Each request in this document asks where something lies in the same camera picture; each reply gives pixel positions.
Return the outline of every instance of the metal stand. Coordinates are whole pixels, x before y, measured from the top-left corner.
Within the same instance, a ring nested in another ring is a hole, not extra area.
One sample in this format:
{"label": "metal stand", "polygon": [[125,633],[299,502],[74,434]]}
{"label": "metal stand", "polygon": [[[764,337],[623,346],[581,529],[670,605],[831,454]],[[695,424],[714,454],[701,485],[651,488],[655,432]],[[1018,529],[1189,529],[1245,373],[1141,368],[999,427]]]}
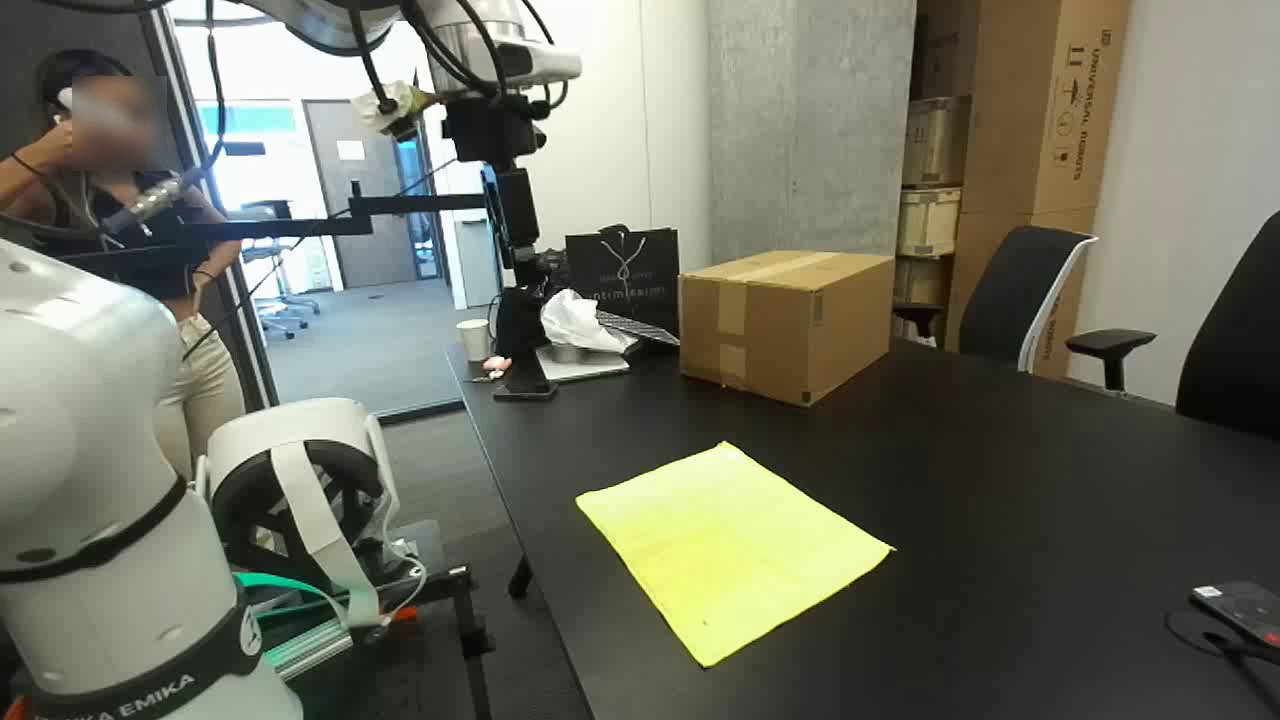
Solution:
{"label": "metal stand", "polygon": [[490,635],[485,633],[485,623],[475,618],[475,607],[470,607],[470,567],[455,563],[438,577],[427,577],[423,590],[414,590],[411,605],[433,605],[433,598],[451,598],[451,610],[455,610],[455,638],[463,648],[463,659],[468,659],[468,682],[470,682],[470,700],[475,700],[475,720],[489,720],[490,709],[489,709],[489,678],[485,678],[485,655],[490,650]]}

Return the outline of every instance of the table surface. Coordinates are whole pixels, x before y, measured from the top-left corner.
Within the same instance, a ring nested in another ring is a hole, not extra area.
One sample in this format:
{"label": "table surface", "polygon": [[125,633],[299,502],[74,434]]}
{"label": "table surface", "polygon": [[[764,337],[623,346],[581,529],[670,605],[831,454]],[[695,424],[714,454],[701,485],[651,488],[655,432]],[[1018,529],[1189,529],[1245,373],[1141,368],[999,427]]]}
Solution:
{"label": "table surface", "polygon": [[[676,355],[552,405],[480,380],[463,401],[600,720],[1280,714],[1280,664],[1173,633],[1193,579],[1280,577],[1273,438],[909,342],[817,407],[682,380]],[[702,673],[572,498],[714,438],[897,557]]]}

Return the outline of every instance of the floor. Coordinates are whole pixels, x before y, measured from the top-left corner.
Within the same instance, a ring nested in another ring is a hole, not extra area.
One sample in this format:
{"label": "floor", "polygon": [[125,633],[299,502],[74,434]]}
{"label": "floor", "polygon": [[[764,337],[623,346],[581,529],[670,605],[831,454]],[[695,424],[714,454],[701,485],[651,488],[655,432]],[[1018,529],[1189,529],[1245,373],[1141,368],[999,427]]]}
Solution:
{"label": "floor", "polygon": [[375,415],[455,405],[448,346],[455,311],[443,281],[325,292],[290,340],[269,337],[278,401],[350,394]]}
{"label": "floor", "polygon": [[[576,720],[581,692],[557,629],[535,597],[506,598],[520,542],[489,480],[475,427],[463,412],[385,427],[398,518],[438,518],[451,563],[475,577],[475,614],[490,635],[485,655],[496,720]],[[470,692],[451,607],[423,610],[421,629],[385,635],[299,678],[312,720],[470,720]]]}

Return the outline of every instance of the person's hand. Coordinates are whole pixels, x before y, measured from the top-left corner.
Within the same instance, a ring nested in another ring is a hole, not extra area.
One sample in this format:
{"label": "person's hand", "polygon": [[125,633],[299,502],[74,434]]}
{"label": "person's hand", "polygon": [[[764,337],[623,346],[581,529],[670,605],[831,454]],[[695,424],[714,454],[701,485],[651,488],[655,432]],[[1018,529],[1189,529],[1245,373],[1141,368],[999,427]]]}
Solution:
{"label": "person's hand", "polygon": [[197,266],[191,271],[191,308],[198,311],[198,302],[205,302],[205,286],[215,281],[215,271],[206,271],[206,266]]}
{"label": "person's hand", "polygon": [[61,118],[38,141],[21,147],[21,154],[45,171],[61,171],[145,158],[153,147],[139,126]]}

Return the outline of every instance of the cardboard box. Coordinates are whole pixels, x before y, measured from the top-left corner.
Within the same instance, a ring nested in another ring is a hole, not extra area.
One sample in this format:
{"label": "cardboard box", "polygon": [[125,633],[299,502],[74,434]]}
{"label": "cardboard box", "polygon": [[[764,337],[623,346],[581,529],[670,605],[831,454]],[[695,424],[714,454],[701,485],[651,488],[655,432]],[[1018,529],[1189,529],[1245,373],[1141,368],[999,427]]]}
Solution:
{"label": "cardboard box", "polygon": [[890,259],[760,252],[678,275],[678,373],[817,405],[888,351]]}
{"label": "cardboard box", "polygon": [[948,266],[945,259],[897,259],[897,284],[890,284],[897,302],[948,302]]}
{"label": "cardboard box", "polygon": [[905,182],[961,182],[965,175],[965,97],[910,99]]}
{"label": "cardboard box", "polygon": [[[1090,237],[1112,102],[1125,58],[1126,0],[981,0],[966,115],[965,207],[950,311],[965,317],[1005,233],[1045,222]],[[1060,377],[1075,325],[1078,271],[1066,284],[1048,355]]]}
{"label": "cardboard box", "polygon": [[961,222],[961,187],[909,187],[900,222],[897,222],[897,252],[950,257],[957,222]]}

